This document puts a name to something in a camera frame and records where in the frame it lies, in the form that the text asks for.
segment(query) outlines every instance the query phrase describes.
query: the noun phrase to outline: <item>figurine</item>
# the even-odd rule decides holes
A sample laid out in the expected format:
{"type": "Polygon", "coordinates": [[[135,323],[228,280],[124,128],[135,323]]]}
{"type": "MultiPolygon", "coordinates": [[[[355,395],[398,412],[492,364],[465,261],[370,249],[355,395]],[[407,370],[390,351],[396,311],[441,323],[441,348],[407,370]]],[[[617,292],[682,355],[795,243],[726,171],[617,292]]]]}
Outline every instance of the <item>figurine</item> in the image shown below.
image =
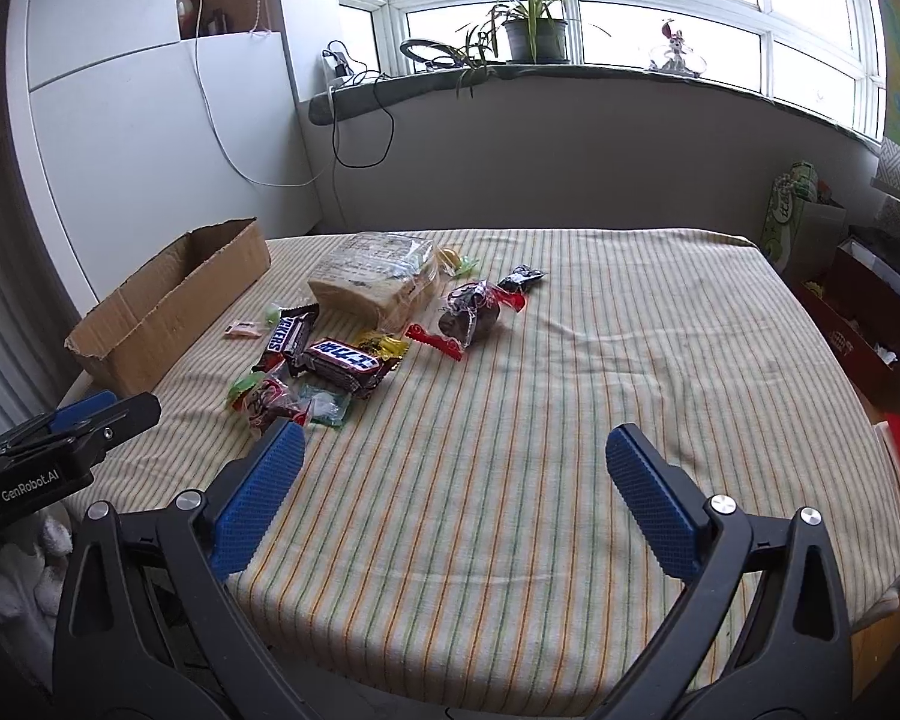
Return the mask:
{"type": "Polygon", "coordinates": [[[660,29],[669,45],[657,46],[650,51],[650,70],[698,79],[706,72],[706,61],[686,45],[682,29],[674,31],[670,28],[672,21],[673,19],[665,20],[660,29]]]}

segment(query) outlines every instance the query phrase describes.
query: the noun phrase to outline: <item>bed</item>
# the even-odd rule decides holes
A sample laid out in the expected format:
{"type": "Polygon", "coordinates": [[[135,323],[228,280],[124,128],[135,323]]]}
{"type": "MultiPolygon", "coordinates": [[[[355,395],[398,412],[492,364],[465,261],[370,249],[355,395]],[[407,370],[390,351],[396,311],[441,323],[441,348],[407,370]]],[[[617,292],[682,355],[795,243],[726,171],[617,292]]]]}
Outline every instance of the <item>bed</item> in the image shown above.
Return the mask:
{"type": "MultiPolygon", "coordinates": [[[[307,457],[229,587],[265,640],[366,685],[451,707],[579,716],[600,703],[679,594],[607,476],[610,429],[637,423],[707,493],[826,519],[850,620],[893,606],[900,496],[826,342],[744,239],[698,230],[442,230],[494,279],[548,272],[462,362],[413,345],[307,457]]],[[[233,319],[312,298],[346,236],[269,242],[272,266],[156,386],[159,425],[112,452],[79,515],[162,507],[251,444],[227,386],[264,341],[233,319]]],[[[437,306],[422,317],[435,327],[437,306]]],[[[361,329],[324,312],[314,337],[361,329]]],[[[719,675],[745,581],[698,674],[719,675]]]]}

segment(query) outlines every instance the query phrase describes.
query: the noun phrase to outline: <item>snickers bar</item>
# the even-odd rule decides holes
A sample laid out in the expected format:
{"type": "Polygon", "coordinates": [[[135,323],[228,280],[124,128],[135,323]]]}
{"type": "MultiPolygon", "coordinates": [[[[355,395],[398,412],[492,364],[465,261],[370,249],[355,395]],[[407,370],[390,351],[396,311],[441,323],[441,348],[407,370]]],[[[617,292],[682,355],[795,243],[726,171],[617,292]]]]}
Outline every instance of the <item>snickers bar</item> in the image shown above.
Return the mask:
{"type": "Polygon", "coordinates": [[[354,397],[370,397],[384,377],[399,365],[399,358],[381,360],[333,338],[312,344],[300,360],[307,370],[340,386],[354,397]]]}
{"type": "Polygon", "coordinates": [[[319,303],[281,311],[274,333],[266,343],[260,362],[257,362],[253,369],[266,372],[286,360],[290,373],[298,375],[303,370],[300,355],[310,340],[310,333],[314,329],[314,322],[317,321],[319,313],[319,303]]]}

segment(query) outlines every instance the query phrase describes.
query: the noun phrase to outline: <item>window sill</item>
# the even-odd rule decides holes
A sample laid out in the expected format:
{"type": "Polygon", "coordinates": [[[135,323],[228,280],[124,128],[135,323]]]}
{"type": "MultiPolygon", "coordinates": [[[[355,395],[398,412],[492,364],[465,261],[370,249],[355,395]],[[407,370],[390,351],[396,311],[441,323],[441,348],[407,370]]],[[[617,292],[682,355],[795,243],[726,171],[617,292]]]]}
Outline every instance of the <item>window sill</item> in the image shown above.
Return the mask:
{"type": "MultiPolygon", "coordinates": [[[[402,103],[403,100],[420,97],[429,92],[454,90],[458,88],[461,76],[467,74],[461,83],[462,89],[479,86],[487,79],[482,74],[474,74],[474,71],[466,70],[441,70],[433,73],[418,73],[413,76],[400,76],[397,79],[381,79],[373,83],[365,83],[360,86],[338,89],[333,93],[333,105],[337,113],[337,121],[343,122],[362,116],[365,113],[375,111],[380,107],[389,107],[394,103],[402,103]]],[[[607,65],[494,65],[490,78],[508,81],[520,79],[525,76],[549,77],[550,79],[651,79],[660,83],[682,83],[698,86],[706,86],[732,95],[741,95],[751,100],[760,100],[766,105],[811,119],[817,124],[837,130],[847,137],[854,138],[876,154],[880,153],[880,143],[873,138],[866,137],[842,124],[826,119],[820,114],[813,113],[804,108],[797,107],[780,100],[768,100],[763,95],[751,92],[749,89],[741,89],[735,86],[711,81],[708,79],[687,79],[681,76],[669,76],[669,74],[652,73],[651,71],[634,68],[611,67],[607,65]]],[[[311,124],[318,127],[328,127],[333,124],[334,117],[330,111],[330,103],[327,93],[311,98],[308,107],[307,118],[311,124]]]]}

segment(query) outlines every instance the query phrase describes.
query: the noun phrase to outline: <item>open cardboard box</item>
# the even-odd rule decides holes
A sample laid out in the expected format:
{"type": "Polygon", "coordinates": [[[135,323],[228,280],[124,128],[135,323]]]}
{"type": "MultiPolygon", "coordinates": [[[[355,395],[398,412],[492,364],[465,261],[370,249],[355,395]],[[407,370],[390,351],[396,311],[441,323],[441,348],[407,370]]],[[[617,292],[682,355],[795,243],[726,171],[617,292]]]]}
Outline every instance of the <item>open cardboard box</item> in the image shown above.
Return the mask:
{"type": "Polygon", "coordinates": [[[108,295],[64,346],[97,384],[122,397],[149,391],[270,262],[256,220],[201,227],[108,295]]]}

